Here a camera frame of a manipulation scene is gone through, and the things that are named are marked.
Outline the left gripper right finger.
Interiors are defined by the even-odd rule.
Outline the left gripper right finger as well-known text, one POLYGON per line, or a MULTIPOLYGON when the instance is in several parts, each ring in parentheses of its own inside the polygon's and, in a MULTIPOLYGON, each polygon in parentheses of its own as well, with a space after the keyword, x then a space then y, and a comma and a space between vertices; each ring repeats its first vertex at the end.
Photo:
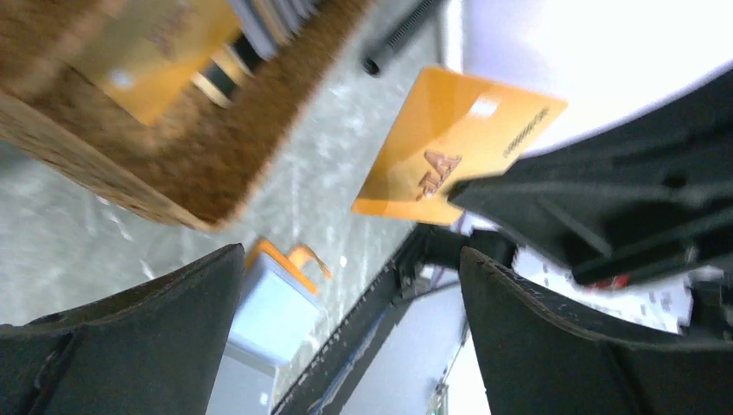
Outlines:
POLYGON ((459 267, 493 414, 729 414, 732 345, 624 321, 472 248, 459 267))

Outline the orange leather card holder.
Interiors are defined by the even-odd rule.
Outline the orange leather card holder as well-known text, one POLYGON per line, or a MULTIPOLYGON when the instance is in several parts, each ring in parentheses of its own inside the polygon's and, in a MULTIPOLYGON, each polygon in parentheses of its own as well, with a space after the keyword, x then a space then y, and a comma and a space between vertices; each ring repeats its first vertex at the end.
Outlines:
POLYGON ((245 257, 244 288, 208 401, 209 414, 268 414, 280 367, 291 363, 321 314, 317 287, 303 272, 328 267, 306 245, 279 251, 259 239, 245 257))

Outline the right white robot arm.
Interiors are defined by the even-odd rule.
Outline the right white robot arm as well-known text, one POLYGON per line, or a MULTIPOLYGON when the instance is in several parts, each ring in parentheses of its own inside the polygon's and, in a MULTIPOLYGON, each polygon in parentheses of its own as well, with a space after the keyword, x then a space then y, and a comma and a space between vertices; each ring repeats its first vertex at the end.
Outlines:
POLYGON ((464 180, 449 200, 494 224, 432 228, 424 261, 467 247, 599 310, 673 332, 732 332, 732 74, 627 123, 464 180))

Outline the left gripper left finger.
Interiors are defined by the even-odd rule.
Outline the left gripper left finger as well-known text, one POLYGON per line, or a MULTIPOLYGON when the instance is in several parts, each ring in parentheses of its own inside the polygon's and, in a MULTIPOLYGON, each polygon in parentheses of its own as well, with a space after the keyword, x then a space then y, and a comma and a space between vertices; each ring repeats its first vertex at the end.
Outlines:
POLYGON ((1 327, 4 414, 202 414, 243 287, 223 246, 77 308, 1 327))

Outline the gold credit card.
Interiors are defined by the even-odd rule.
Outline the gold credit card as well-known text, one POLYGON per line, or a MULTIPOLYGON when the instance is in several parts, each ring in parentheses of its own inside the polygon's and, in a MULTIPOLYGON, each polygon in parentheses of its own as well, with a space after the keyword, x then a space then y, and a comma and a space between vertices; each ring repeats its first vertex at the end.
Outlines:
POLYGON ((564 112, 562 99, 426 67, 401 107, 351 210, 447 226, 451 187, 505 173, 564 112))

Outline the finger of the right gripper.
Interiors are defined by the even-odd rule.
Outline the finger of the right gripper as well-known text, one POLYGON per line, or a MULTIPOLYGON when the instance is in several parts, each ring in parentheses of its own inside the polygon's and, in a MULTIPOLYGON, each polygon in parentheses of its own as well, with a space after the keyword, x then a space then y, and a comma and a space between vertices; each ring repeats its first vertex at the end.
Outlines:
POLYGON ((732 75, 500 176, 458 182, 449 201, 584 286, 729 267, 732 75))

